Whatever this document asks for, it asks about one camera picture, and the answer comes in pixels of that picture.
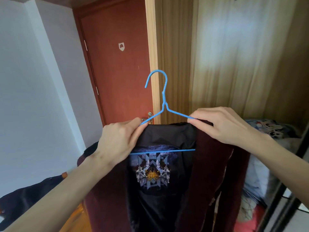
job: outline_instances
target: ceiling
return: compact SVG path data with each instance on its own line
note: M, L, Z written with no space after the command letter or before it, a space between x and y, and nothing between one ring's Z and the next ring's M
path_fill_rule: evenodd
M26 2L28 0L13 0L13 1ZM63 6L71 7L71 8L77 8L77 7L81 7L83 5L92 3L97 0L43 0L43 1L47 1L50 3L57 4L57 5L63 5Z

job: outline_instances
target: red door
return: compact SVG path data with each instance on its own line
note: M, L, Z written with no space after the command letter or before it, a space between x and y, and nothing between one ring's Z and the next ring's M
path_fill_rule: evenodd
M153 111L145 0L126 0L83 17L103 123L147 117Z

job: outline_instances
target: white sticker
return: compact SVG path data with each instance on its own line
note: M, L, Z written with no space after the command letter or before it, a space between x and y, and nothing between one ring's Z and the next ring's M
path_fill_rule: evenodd
M124 44L123 42L122 42L122 43L119 43L118 46L119 46L119 49L120 49L121 51L124 51L124 50L125 50L125 44Z

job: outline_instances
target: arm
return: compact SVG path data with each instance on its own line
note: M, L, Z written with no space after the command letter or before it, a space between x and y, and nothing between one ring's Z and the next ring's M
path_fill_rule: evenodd
M288 187L299 200L309 207L309 163L247 124L231 108L201 108L191 114L208 120L210 126L197 119L188 122L222 143L239 146L255 155Z
M94 185L124 160L147 124L141 119L106 125L97 150L66 179L26 211L5 232L56 232Z

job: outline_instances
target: blue wire hanger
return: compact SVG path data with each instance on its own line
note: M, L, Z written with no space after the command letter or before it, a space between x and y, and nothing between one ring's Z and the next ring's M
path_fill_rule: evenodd
M162 110L161 110L160 112L158 112L157 114L153 115L152 117L148 118L147 120L143 121L143 122L141 123L141 125L147 123L147 122L150 121L152 118L154 118L154 117L158 116L159 114L161 114L161 113L164 111L164 106L166 106L166 109L167 109L169 112L172 112L172 113L174 113L174 114L177 114L177 115L180 115L180 116L183 116L183 117L187 117L187 118L189 118L189 119L195 119L195 118L193 118L193 117L191 117L191 116L187 116L187 115L181 114L181 113L179 113L179 112L173 111L173 110L171 110L171 109L168 108L168 103L167 103L166 100L165 100L165 90L166 90L166 85L168 84L168 76L166 75L166 73L165 73L164 71L162 71L162 70L154 70L154 71L152 71L152 72L149 74L148 78L147 78L145 88L147 88L147 86L148 86L148 82L149 82L150 77L151 77L154 73L156 73L156 72L161 72L161 73L165 76L165 84L164 84L164 88L163 88L163 91L162 91L162 99L163 99Z
M177 114L177 115L180 115L180 116L184 116L184 117L187 117L189 119L195 119L191 116L187 116L187 115L184 115L184 114L181 114L179 112L176 112L176 111L173 111L171 109L168 108L168 103L166 102L165 100L165 89L166 89L166 85L168 83L168 76L166 75L166 73L162 70L154 70L152 71L148 78L147 78L147 81L146 81L146 85L145 85L145 88L147 88L148 86L148 82L149 82L149 79L150 77L156 73L156 72L161 72L164 76L165 76L165 84L164 84L164 88L163 88L163 91L162 91L162 98L163 98L163 103L162 103L162 110L160 112L158 112L157 114L153 115L152 117L148 118L147 120L143 121L140 125L142 124L145 124L147 123L148 121L150 121L153 117L156 117L158 116L159 114L161 114L163 111L164 111L164 106L166 106L166 109L169 111L169 112L172 112L174 114ZM167 151L148 151L148 152L138 152L138 153L130 153L130 155L141 155L141 154L150 154L150 153L158 153L158 152L182 152L182 151L195 151L195 149L185 149L185 150L167 150Z

